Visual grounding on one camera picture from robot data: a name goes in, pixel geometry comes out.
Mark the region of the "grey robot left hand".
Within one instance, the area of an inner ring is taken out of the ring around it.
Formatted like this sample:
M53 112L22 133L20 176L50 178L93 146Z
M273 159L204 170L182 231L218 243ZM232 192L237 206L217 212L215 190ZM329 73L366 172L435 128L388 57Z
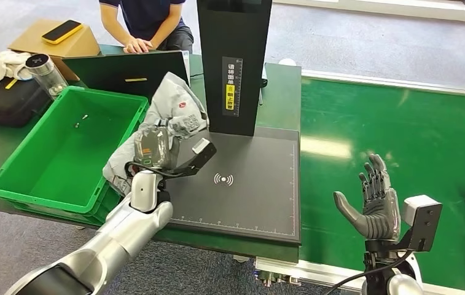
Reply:
M166 124L157 122L136 135L134 161L146 167L170 170L178 162L179 147L179 139L169 134Z

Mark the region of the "person's right hand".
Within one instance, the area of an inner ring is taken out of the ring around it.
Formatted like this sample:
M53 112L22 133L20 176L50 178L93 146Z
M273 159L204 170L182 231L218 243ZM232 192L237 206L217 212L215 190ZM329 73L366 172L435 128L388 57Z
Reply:
M123 51L125 53L148 53L150 50L154 50L155 47L151 42L140 38L131 37L126 42Z

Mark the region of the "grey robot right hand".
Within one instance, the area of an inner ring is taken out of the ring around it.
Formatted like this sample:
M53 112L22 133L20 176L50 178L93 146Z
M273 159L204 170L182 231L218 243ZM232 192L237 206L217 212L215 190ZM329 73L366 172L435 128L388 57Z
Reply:
M398 241L401 216L396 190L391 185L384 160L378 154L370 154L364 164L366 173L360 173L362 211L350 205L340 191L333 193L338 211L368 240Z

